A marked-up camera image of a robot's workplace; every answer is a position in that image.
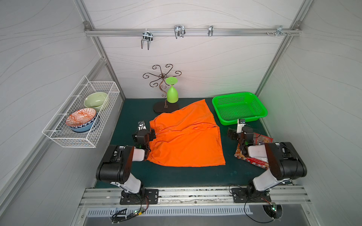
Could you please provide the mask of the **orange shorts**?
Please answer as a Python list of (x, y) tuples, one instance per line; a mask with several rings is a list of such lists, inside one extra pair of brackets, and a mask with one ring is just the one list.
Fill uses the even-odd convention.
[(150, 121), (156, 137), (148, 161), (167, 167), (211, 167), (226, 164), (220, 128), (206, 101), (200, 100)]

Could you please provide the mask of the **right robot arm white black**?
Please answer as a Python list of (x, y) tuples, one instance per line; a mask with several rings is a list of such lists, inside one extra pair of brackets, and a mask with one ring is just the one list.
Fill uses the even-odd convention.
[(256, 144), (258, 135), (244, 124), (239, 124), (235, 130), (228, 129), (227, 134), (238, 142), (236, 158), (265, 169), (249, 182), (247, 195), (262, 194), (281, 183), (307, 175), (306, 165), (290, 142)]

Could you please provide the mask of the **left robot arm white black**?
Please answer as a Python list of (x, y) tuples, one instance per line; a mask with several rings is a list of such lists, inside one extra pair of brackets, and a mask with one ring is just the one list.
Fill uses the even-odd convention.
[(147, 160), (151, 153), (150, 142), (155, 138), (154, 129), (141, 129), (133, 135), (137, 147), (108, 146), (96, 170), (96, 179), (115, 185), (128, 194), (144, 197), (143, 183), (131, 173), (132, 163)]

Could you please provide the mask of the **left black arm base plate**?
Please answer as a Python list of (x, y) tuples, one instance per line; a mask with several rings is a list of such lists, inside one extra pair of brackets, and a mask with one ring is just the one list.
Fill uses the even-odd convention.
[(157, 204), (159, 198), (158, 189), (142, 189), (139, 193), (121, 192), (120, 205), (147, 205)]

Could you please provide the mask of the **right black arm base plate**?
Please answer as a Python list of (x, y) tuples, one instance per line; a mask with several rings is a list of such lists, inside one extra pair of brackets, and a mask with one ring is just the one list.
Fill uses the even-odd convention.
[(268, 192), (254, 191), (248, 188), (232, 188), (232, 198), (234, 203), (262, 203), (272, 202)]

